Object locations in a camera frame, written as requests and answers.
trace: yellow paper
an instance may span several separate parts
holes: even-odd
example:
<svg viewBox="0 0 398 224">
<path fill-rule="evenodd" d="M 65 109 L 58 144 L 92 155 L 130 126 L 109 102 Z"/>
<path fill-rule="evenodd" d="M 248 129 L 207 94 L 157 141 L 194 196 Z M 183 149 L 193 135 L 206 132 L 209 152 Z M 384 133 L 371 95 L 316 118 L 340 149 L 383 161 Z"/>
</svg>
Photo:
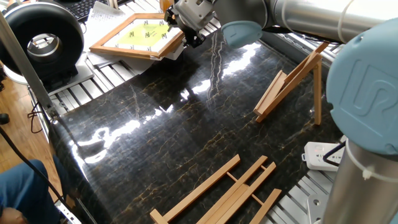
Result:
<svg viewBox="0 0 398 224">
<path fill-rule="evenodd" d="M 118 40 L 118 44 L 141 45 L 152 47 L 167 35 L 168 25 L 141 24 L 131 29 Z"/>
</svg>

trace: black marble surface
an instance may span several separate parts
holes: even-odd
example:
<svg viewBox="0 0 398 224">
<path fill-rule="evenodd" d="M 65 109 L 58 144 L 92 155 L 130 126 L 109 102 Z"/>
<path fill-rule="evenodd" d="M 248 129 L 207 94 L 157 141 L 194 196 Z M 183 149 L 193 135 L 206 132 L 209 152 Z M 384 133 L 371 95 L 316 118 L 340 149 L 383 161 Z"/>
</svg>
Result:
<svg viewBox="0 0 398 224">
<path fill-rule="evenodd" d="M 325 99 L 322 125 L 313 124 L 311 75 L 263 123 L 255 121 L 252 110 L 277 72 L 295 66 L 259 42 L 233 50 L 215 33 L 178 61 L 159 62 L 63 115 L 50 138 L 98 223 L 153 223 L 154 208 L 164 215 L 236 154 L 236 178 L 261 155 L 277 164 L 255 193 L 264 201 L 307 172 L 308 141 L 341 137 Z M 195 223 L 233 183 L 221 179 L 172 223 Z M 249 198 L 229 223 L 249 223 L 259 207 Z"/>
</svg>

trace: ur logo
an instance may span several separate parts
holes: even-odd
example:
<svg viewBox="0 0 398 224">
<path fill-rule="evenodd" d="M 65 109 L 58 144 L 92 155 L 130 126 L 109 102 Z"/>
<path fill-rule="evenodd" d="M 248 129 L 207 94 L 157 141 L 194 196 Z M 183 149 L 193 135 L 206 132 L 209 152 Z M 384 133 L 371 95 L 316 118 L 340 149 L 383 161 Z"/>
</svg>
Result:
<svg viewBox="0 0 398 224">
<path fill-rule="evenodd" d="M 398 125 L 398 79 L 358 60 L 345 86 L 340 106 L 358 122 L 383 136 Z"/>
</svg>

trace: white cable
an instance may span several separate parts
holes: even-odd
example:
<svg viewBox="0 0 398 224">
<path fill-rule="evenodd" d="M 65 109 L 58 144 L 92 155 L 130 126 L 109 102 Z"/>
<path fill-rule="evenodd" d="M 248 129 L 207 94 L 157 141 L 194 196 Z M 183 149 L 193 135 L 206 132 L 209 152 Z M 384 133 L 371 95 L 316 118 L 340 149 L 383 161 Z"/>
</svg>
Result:
<svg viewBox="0 0 398 224">
<path fill-rule="evenodd" d="M 386 177 L 383 176 L 381 174 L 377 174 L 374 172 L 374 167 L 370 166 L 370 167 L 365 167 L 363 166 L 353 155 L 353 153 L 351 152 L 351 149 L 349 148 L 349 144 L 348 142 L 346 143 L 346 150 L 345 150 L 349 156 L 349 158 L 351 159 L 351 161 L 353 162 L 353 164 L 355 164 L 359 169 L 361 169 L 361 171 L 363 172 L 363 175 L 366 175 L 364 178 L 365 180 L 369 179 L 370 177 L 374 177 L 378 180 L 384 181 L 384 182 L 390 182 L 390 183 L 398 183 L 398 179 L 393 178 L 393 177 Z"/>
<path fill-rule="evenodd" d="M 349 6 L 350 6 L 354 1 L 355 1 L 355 0 L 351 0 L 351 1 L 346 5 L 346 7 L 344 8 L 344 10 L 343 10 L 343 12 L 341 13 L 340 18 L 339 18 L 339 20 L 338 20 L 337 34 L 338 34 L 338 38 L 340 38 L 340 40 L 341 40 L 344 44 L 347 44 L 347 42 L 344 40 L 344 37 L 343 37 L 343 31 L 342 31 L 342 29 L 343 29 L 343 20 L 344 20 L 344 17 L 346 16 L 346 13 L 347 13 L 347 10 L 348 10 Z"/>
<path fill-rule="evenodd" d="M 289 27 L 289 25 L 287 25 L 286 18 L 285 18 L 285 10 L 286 10 L 286 5 L 287 5 L 287 2 L 288 2 L 288 1 L 289 1 L 289 0 L 285 0 L 285 1 L 284 1 L 284 5 L 282 6 L 282 22 L 285 24 L 285 27 L 286 27 L 288 30 L 292 31 L 292 33 L 295 33 L 295 32 Z"/>
</svg>

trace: keyboard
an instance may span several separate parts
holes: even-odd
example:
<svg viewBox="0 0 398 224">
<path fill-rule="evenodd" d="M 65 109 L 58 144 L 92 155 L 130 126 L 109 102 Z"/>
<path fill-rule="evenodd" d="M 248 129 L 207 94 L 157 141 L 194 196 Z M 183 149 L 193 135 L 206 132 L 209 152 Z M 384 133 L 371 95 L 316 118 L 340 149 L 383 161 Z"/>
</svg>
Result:
<svg viewBox="0 0 398 224">
<path fill-rule="evenodd" d="M 94 3 L 96 1 L 108 4 L 107 0 L 81 0 L 80 2 L 65 7 L 73 16 L 75 16 L 77 21 L 86 22 L 90 9 L 94 7 Z M 127 1 L 128 0 L 120 0 L 118 1 L 118 4 L 122 4 Z"/>
</svg>

